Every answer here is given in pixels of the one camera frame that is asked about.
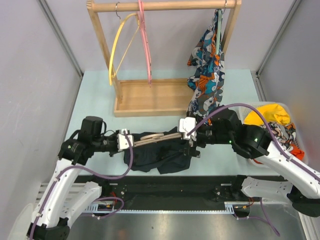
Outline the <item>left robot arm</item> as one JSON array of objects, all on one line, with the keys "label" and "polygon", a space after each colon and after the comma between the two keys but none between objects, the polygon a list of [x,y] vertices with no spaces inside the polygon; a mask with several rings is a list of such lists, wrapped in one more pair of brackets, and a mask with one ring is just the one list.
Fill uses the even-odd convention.
[{"label": "left robot arm", "polygon": [[[75,220],[95,201],[117,201],[111,195],[109,182],[123,178],[107,176],[86,167],[94,153],[119,152],[122,131],[108,132],[106,122],[97,116],[87,116],[60,147],[53,175],[35,207],[27,237],[31,240],[65,240]],[[81,171],[92,175],[84,187],[67,201],[67,196]]]}]

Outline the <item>colourful patterned shorts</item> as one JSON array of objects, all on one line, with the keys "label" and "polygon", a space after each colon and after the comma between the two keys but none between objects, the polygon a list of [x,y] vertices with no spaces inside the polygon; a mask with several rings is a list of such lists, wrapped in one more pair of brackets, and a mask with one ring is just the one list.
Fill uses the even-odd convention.
[{"label": "colourful patterned shorts", "polygon": [[222,34],[218,32],[222,19],[222,10],[215,10],[211,24],[192,50],[187,63],[195,67],[195,73],[187,79],[193,96],[186,112],[188,117],[196,117],[197,120],[216,110],[223,99],[225,54],[221,44]]}]

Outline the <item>dark navy shorts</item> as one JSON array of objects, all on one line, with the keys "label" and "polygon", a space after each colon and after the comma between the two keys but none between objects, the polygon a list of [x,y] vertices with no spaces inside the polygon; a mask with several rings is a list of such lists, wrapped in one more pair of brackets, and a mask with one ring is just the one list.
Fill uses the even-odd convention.
[{"label": "dark navy shorts", "polygon": [[187,170],[192,157],[184,155],[184,146],[184,140],[174,138],[134,147],[131,170],[147,173],[157,169],[160,174]]}]

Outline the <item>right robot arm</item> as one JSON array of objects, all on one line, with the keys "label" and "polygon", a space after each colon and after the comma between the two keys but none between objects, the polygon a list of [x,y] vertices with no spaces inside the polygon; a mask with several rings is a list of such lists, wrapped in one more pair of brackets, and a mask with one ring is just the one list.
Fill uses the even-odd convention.
[{"label": "right robot arm", "polygon": [[237,175],[229,187],[216,190],[225,199],[266,198],[290,204],[306,216],[319,217],[320,173],[282,147],[270,130],[243,124],[234,110],[222,106],[201,121],[191,116],[180,119],[178,132],[186,141],[186,156],[199,157],[197,147],[230,145],[237,155],[256,159],[284,179],[274,181]]}]

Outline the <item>beige plastic hanger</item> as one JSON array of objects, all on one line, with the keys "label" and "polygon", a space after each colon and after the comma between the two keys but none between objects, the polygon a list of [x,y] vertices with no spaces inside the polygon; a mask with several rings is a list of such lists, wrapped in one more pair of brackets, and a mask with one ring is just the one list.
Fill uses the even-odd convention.
[{"label": "beige plastic hanger", "polygon": [[143,136],[138,141],[134,141],[133,146],[140,147],[143,145],[167,141],[171,139],[180,139],[181,137],[182,137],[181,133],[171,133],[167,135],[164,135],[164,133],[154,133],[154,134]]}]

